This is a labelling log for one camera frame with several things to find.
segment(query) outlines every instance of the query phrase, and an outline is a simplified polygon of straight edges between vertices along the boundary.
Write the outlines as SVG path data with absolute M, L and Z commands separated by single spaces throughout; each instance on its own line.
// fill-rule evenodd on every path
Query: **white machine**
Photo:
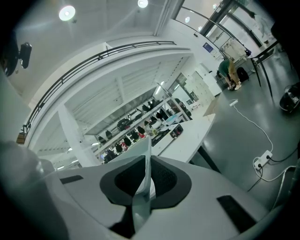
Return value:
M 267 214 L 223 175 L 152 156 L 150 138 L 108 164 L 56 172 L 15 143 L 2 149 L 6 191 L 53 239 L 225 240 Z

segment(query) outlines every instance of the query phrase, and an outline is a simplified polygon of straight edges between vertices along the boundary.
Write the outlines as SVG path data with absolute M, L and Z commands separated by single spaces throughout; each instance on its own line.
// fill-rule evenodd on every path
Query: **white wall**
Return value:
M 0 70 L 0 141 L 16 141 L 29 107 Z
M 172 94 L 173 98 L 179 98 L 181 102 L 183 102 L 185 105 L 188 105 L 186 102 L 190 99 L 188 94 L 182 89 L 181 86 L 179 86 L 174 93 Z
M 215 60 L 215 58 L 203 48 L 203 45 L 208 43 L 219 52 L 218 48 L 200 33 L 197 33 L 198 37 L 195 37 L 194 33 L 195 31 L 191 28 L 171 19 L 162 32 L 161 37 L 165 40 L 174 41 L 179 46 L 189 47 L 194 54 L 197 64 L 203 63 L 209 70 L 216 71 L 221 61 Z
M 188 78 L 195 72 L 197 66 L 198 63 L 196 61 L 195 56 L 189 57 L 186 63 L 182 66 L 181 72 L 186 78 Z
M 71 68 L 76 66 L 78 63 L 84 61 L 85 59 L 95 55 L 96 53 L 100 53 L 102 51 L 106 50 L 105 43 L 98 43 L 95 46 L 92 46 L 86 50 L 83 50 L 76 56 L 68 59 L 65 63 L 61 64 L 38 88 L 38 90 L 35 92 L 33 97 L 30 99 L 30 96 L 28 98 L 24 95 L 24 99 L 28 99 L 29 107 L 33 110 L 35 106 L 38 104 L 39 100 L 42 98 L 42 96 L 47 92 L 47 90 L 61 77 L 63 76 L 67 71 L 69 71 Z

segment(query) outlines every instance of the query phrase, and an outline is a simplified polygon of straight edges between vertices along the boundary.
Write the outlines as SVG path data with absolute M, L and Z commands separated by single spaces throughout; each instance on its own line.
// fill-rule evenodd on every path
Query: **desk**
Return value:
M 274 43 L 272 43 L 272 44 L 269 45 L 268 47 L 261 46 L 261 47 L 259 48 L 259 51 L 258 51 L 258 52 L 252 53 L 250 56 L 248 56 L 248 58 L 251 59 L 252 64 L 253 64 L 253 66 L 254 66 L 254 69 L 255 69 L 255 72 L 256 72 L 257 79 L 258 79 L 258 82 L 259 82 L 259 86 L 260 86 L 260 87 L 262 86 L 262 85 L 261 85 L 261 80 L 259 79 L 259 75 L 258 75 L 256 66 L 255 66 L 255 62 L 254 62 L 253 59 L 254 59 L 254 58 L 257 58 L 257 59 L 258 59 L 258 62 L 261 64 L 262 70 L 263 70 L 264 75 L 266 76 L 266 79 L 267 79 L 267 83 L 268 83 L 268 87 L 269 87 L 269 90 L 270 90 L 271 97 L 273 97 L 271 84 L 270 84 L 270 81 L 269 81 L 269 78 L 268 78 L 266 69 L 264 68 L 263 62 L 261 61 L 260 57 L 263 56 L 267 51 L 271 50 L 271 49 L 272 49 L 275 45 L 277 45 L 277 44 L 278 44 L 278 41 L 275 41 Z
M 159 156 L 188 163 L 198 151 L 213 170 L 220 172 L 208 153 L 201 146 L 214 119 L 215 114 L 211 114 L 181 123 L 183 132 L 160 152 Z
M 179 123 L 181 120 L 183 120 L 182 112 L 176 113 L 173 116 L 169 117 L 167 120 L 165 120 L 165 125 L 172 125 L 173 123 Z

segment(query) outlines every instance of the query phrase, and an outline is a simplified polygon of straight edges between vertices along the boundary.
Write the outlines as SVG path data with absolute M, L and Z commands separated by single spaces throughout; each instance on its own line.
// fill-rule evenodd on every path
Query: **white column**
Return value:
M 89 148 L 90 144 L 84 139 L 83 133 L 72 112 L 65 105 L 62 105 L 59 108 L 58 114 L 67 141 L 82 167 L 99 165 L 100 162 Z

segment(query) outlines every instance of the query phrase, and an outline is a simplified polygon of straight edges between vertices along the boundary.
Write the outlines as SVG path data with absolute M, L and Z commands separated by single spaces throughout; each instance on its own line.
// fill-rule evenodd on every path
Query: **clothes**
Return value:
M 246 48 L 239 43 L 236 39 L 232 39 L 230 43 L 233 50 L 237 53 L 237 55 L 241 58 L 246 56 Z
M 226 59 L 222 61 L 219 65 L 219 72 L 223 77 L 226 77 L 229 74 L 229 65 L 230 65 L 230 60 Z
M 263 17 L 257 14 L 255 14 L 254 19 L 257 22 L 259 31 L 262 33 L 262 38 L 268 40 L 267 38 L 271 34 L 271 27 Z

